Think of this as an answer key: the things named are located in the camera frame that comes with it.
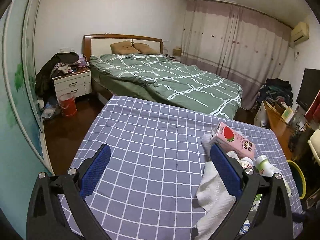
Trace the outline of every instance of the bed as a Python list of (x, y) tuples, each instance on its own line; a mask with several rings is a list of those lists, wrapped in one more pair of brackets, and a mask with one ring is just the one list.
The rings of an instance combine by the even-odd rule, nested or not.
[[(292, 190), (293, 212), (302, 212), (286, 158), (271, 130), (157, 102), (113, 96), (87, 132), (71, 164), (78, 168), (102, 143), (111, 160), (94, 193), (86, 198), (98, 222), (113, 240), (193, 239), (205, 215), (196, 191), (208, 161), (202, 136), (220, 121), (255, 143)], [(81, 234), (65, 197), (61, 204), (71, 229)], [(301, 224), (293, 224), (296, 236)]]
[[(112, 54), (110, 44), (146, 43), (157, 55)], [(130, 96), (233, 119), (241, 105), (242, 87), (210, 72), (167, 59), (160, 39), (97, 34), (84, 36), (93, 90), (109, 99)]]

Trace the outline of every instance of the dark brown floor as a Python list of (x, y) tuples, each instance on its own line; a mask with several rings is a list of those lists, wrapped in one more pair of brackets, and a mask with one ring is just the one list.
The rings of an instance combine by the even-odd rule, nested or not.
[(253, 124), (255, 115), (255, 113), (252, 113), (249, 110), (239, 108), (233, 120)]
[(94, 95), (76, 99), (78, 112), (71, 117), (61, 114), (44, 122), (45, 140), (53, 171), (56, 175), (64, 174), (71, 165), (76, 152), (93, 123), (103, 108), (103, 104)]

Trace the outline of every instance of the air conditioner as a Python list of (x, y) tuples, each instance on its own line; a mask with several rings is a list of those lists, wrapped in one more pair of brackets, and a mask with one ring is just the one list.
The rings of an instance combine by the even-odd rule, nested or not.
[(299, 22), (291, 31), (290, 47), (294, 48), (294, 46), (307, 39), (309, 39), (309, 26), (304, 22)]

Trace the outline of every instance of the pink milk carton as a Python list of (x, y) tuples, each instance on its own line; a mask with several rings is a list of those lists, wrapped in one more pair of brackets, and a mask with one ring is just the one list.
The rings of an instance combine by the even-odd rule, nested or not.
[(239, 158), (254, 158), (254, 144), (223, 122), (211, 133), (210, 144), (214, 143), (218, 143), (226, 152), (235, 151)]

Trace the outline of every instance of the television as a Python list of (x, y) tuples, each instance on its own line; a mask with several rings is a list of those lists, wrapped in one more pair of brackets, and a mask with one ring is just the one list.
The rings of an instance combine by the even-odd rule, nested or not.
[(305, 111), (309, 109), (313, 100), (320, 90), (320, 69), (304, 70), (300, 91), (297, 97), (297, 104)]

